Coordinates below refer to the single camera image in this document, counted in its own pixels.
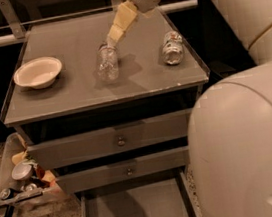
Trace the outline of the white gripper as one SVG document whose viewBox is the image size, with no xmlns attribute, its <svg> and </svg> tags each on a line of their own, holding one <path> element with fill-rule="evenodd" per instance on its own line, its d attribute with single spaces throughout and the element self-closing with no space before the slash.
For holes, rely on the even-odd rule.
<svg viewBox="0 0 272 217">
<path fill-rule="evenodd" d="M 107 34 L 106 42 L 116 47 L 132 24 L 136 21 L 139 12 L 149 12 L 160 3 L 160 0 L 128 0 L 118 5 L 113 24 Z"/>
</svg>

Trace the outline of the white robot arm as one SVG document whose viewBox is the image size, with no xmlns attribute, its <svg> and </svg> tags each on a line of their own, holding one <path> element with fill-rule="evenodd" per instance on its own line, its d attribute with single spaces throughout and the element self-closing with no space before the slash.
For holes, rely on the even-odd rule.
<svg viewBox="0 0 272 217">
<path fill-rule="evenodd" d="M 189 159 L 203 217 L 272 217 L 272 0 L 211 0 L 254 67 L 195 103 Z"/>
</svg>

